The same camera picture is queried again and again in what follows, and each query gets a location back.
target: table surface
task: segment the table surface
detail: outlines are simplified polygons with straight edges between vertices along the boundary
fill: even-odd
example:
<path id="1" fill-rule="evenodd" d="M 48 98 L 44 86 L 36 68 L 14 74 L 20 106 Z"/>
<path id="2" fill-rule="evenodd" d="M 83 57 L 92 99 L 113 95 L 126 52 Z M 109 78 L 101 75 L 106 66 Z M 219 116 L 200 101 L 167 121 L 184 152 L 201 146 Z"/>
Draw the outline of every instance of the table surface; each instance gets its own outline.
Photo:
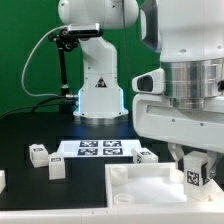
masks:
<path id="1" fill-rule="evenodd" d="M 44 144 L 51 154 L 61 140 L 137 138 L 131 121 L 97 127 L 59 113 L 8 115 L 0 120 L 0 133 L 0 170 L 7 175 L 0 210 L 105 207 L 104 166 L 132 162 L 130 157 L 66 159 L 66 178 L 50 181 L 48 167 L 33 168 L 29 146 Z"/>

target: triangular warning sticker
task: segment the triangular warning sticker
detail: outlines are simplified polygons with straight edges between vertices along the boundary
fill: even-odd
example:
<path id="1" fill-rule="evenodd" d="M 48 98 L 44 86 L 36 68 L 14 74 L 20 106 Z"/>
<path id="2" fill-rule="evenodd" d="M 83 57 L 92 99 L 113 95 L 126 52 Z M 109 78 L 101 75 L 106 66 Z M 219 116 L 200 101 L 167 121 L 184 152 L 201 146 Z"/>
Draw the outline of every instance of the triangular warning sticker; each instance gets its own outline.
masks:
<path id="1" fill-rule="evenodd" d="M 99 81 L 97 82 L 95 87 L 97 87 L 97 88 L 107 88 L 107 85 L 104 82 L 102 77 L 99 79 Z"/>

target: green backdrop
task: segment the green backdrop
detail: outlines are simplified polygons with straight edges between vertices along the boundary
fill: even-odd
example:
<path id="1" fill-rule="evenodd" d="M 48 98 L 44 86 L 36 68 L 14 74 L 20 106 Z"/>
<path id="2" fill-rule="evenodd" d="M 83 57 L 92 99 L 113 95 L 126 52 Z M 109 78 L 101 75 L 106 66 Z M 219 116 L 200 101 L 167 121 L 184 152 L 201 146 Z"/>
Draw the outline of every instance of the green backdrop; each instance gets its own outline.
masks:
<path id="1" fill-rule="evenodd" d="M 28 96 L 21 87 L 24 64 L 39 39 L 49 30 L 62 25 L 58 16 L 59 0 L 7 0 L 0 13 L 0 114 L 17 107 L 32 106 L 45 98 Z M 118 84 L 124 89 L 125 107 L 131 110 L 134 92 L 128 74 L 123 30 L 105 30 L 104 39 L 118 51 Z M 134 76 L 159 67 L 159 55 L 140 40 L 140 22 L 127 29 L 129 60 Z M 80 47 L 66 54 L 68 82 L 77 93 L 83 83 Z M 27 89 L 32 93 L 60 94 L 60 69 L 56 45 L 48 40 L 34 55 L 26 74 Z"/>

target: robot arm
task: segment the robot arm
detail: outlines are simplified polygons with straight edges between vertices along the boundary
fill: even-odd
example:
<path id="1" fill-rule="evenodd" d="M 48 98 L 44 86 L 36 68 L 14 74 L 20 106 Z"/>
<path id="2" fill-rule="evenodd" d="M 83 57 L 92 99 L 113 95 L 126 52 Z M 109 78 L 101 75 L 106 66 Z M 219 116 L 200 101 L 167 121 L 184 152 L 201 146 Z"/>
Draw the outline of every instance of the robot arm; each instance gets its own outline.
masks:
<path id="1" fill-rule="evenodd" d="M 161 52 L 157 78 L 161 94 L 141 89 L 147 77 L 133 80 L 139 94 L 133 102 L 134 128 L 140 136 L 167 141 L 177 167 L 183 167 L 185 194 L 203 200 L 211 191 L 210 179 L 224 153 L 224 97 L 219 83 L 223 76 L 223 0 L 210 2 L 146 0 L 142 5 L 142 40 Z M 187 145 L 208 150 L 184 155 Z"/>
<path id="2" fill-rule="evenodd" d="M 58 11 L 64 24 L 99 23 L 103 29 L 123 28 L 123 15 L 127 27 L 138 17 L 136 0 L 60 0 Z"/>
<path id="3" fill-rule="evenodd" d="M 58 11 L 64 24 L 73 24 L 70 26 L 81 33 L 83 29 L 88 33 L 86 27 L 91 24 L 99 24 L 102 29 L 128 27 L 138 17 L 136 0 L 61 0 Z M 126 119 L 123 90 L 117 84 L 115 47 L 102 37 L 78 37 L 78 41 L 83 53 L 84 85 L 79 91 L 75 120 L 108 124 Z"/>

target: black cable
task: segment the black cable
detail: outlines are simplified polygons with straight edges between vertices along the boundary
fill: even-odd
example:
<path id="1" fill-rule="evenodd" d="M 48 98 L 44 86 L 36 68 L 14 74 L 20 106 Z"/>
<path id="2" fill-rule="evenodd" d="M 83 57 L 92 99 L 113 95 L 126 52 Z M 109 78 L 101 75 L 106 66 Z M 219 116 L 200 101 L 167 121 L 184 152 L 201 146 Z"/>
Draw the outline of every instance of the black cable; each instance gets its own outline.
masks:
<path id="1" fill-rule="evenodd" d="M 31 113 L 35 112 L 35 110 L 38 109 L 38 106 L 40 106 L 40 105 L 43 105 L 45 103 L 49 103 L 49 102 L 54 101 L 54 100 L 59 100 L 59 99 L 65 99 L 65 96 L 54 96 L 54 97 L 48 98 L 46 100 L 43 100 L 43 101 L 39 102 L 35 107 L 33 107 L 30 112 Z"/>
<path id="2" fill-rule="evenodd" d="M 48 105 L 39 105 L 38 108 L 39 108 L 39 107 L 59 106 L 59 105 L 61 105 L 61 103 L 48 104 Z M 2 114 L 2 115 L 0 116 L 0 120 L 1 120 L 2 118 L 4 118 L 5 116 L 7 116 L 8 114 L 14 113 L 14 112 L 19 111 L 19 110 L 27 110 L 27 109 L 31 109 L 31 108 L 34 108 L 34 107 L 37 107 L 37 105 L 35 105 L 35 106 L 27 106 L 27 107 L 19 107 L 19 108 L 15 108 L 15 109 L 13 109 L 13 110 L 7 111 L 7 112 L 5 112 L 4 114 Z"/>

